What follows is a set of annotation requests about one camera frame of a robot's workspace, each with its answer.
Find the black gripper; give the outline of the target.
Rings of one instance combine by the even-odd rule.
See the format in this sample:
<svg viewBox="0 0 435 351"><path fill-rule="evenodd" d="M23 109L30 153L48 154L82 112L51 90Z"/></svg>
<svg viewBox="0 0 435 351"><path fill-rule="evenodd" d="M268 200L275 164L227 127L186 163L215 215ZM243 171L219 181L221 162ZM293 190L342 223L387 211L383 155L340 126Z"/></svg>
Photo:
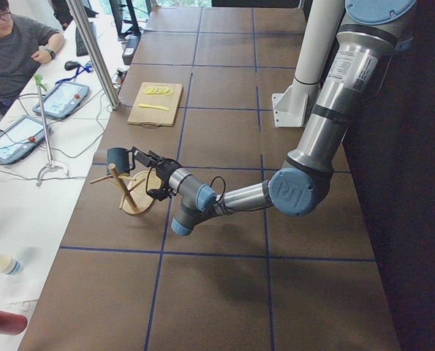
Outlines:
<svg viewBox="0 0 435 351"><path fill-rule="evenodd" d="M130 169L135 169L137 164L152 168L164 183L167 183L170 176L177 170L176 160L159 156L153 151L144 153L140 149L132 147L129 152L132 154L129 161Z"/></svg>

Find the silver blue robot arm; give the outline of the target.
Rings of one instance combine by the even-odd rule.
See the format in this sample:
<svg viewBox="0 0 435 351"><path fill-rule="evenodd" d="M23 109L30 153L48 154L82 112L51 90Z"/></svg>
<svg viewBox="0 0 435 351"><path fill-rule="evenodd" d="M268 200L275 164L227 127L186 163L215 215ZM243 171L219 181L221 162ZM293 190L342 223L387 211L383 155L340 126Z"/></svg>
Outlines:
<svg viewBox="0 0 435 351"><path fill-rule="evenodd" d="M132 148L132 158L162 181L150 196L181 196L173 231L188 235L208 219L270 206L288 216L313 211L329 192L333 157L379 60L403 45L416 6L415 1L313 2L292 84L273 95L276 126L302 127L303 134L271 179L218 195L177 161Z"/></svg>

